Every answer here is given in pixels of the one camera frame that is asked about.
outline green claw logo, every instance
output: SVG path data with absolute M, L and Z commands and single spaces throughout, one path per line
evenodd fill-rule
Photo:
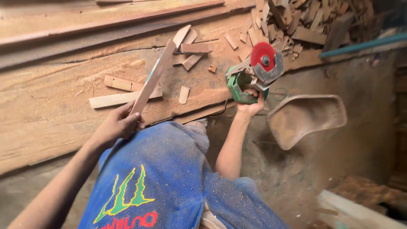
M 137 184 L 136 184 L 136 191 L 134 192 L 134 197 L 130 200 L 128 204 L 125 204 L 125 192 L 126 192 L 126 187 L 127 183 L 131 180 L 131 178 L 134 175 L 134 170 L 136 168 L 133 168 L 133 170 L 129 173 L 129 175 L 126 177 L 126 179 L 123 181 L 123 183 L 119 187 L 119 193 L 116 195 L 116 198 L 114 200 L 114 205 L 111 209 L 106 210 L 107 204 L 111 201 L 111 199 L 114 196 L 114 193 L 116 192 L 116 186 L 117 186 L 117 181 L 119 180 L 119 175 L 116 177 L 116 181 L 114 181 L 113 189 L 112 189 L 112 195 L 110 196 L 109 200 L 105 203 L 103 208 L 101 209 L 98 217 L 93 221 L 93 223 L 99 222 L 105 215 L 110 215 L 114 216 L 117 213 L 123 211 L 124 209 L 135 205 L 135 206 L 140 206 L 141 204 L 148 203 L 151 201 L 154 201 L 155 199 L 145 199 L 143 195 L 143 191 L 145 189 L 144 186 L 144 177 L 146 176 L 146 173 L 144 171 L 144 166 L 141 165 L 141 173 L 140 177 L 138 178 Z

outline red cutting disc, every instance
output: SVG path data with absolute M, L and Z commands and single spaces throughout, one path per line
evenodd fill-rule
M 276 65 L 276 63 L 274 62 L 275 54 L 276 54 L 276 51 L 269 43 L 266 43 L 266 42 L 257 43 L 253 47 L 253 50 L 252 50 L 252 59 L 251 59 L 252 67 L 254 67 L 257 63 L 260 63 L 260 65 L 264 68 L 264 70 L 269 72 Z M 264 66 L 261 63 L 261 57 L 264 55 L 269 56 L 270 64 L 268 66 Z

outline blue pipe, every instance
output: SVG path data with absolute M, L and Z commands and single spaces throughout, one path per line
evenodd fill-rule
M 395 42 L 399 42 L 399 41 L 403 41 L 403 40 L 407 40 L 407 33 L 399 33 L 399 34 L 396 34 L 393 36 L 384 37 L 382 39 L 372 40 L 372 41 L 368 41 L 368 42 L 364 42 L 364 43 L 360 43 L 360 44 L 356 44 L 356 45 L 351 45 L 351 46 L 344 47 L 344 48 L 335 49 L 332 51 L 328 51 L 328 52 L 319 54 L 318 58 L 321 59 L 321 58 L 326 58 L 326 57 L 333 57 L 333 56 L 337 56 L 337 55 L 341 55 L 341 54 L 345 54 L 345 53 L 356 52 L 356 51 L 373 48 L 373 47 L 380 46 L 380 45 L 395 43 Z

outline man's arm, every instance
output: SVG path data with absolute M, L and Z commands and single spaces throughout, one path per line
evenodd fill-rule
M 259 95 L 254 89 L 245 90 L 244 92 L 248 92 L 256 97 L 258 96 L 258 102 L 251 105 L 237 104 L 236 116 L 230 126 L 228 136 L 219 152 L 215 165 L 216 172 L 231 181 L 240 176 L 243 140 L 250 119 L 264 107 L 263 92 L 260 92 Z
M 76 195 L 101 154 L 111 148 L 118 138 L 128 139 L 136 129 L 144 128 L 139 123 L 143 122 L 140 113 L 127 116 L 133 104 L 130 102 L 111 111 L 69 163 L 13 220 L 10 229 L 60 228 L 63 225 Z

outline man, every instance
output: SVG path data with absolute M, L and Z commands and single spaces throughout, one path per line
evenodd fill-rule
M 113 110 L 61 172 L 9 228 L 60 228 L 99 161 L 99 177 L 79 228 L 288 228 L 239 178 L 250 119 L 264 106 L 238 104 L 213 173 L 205 159 L 207 120 L 164 122 L 145 130 L 134 102 Z

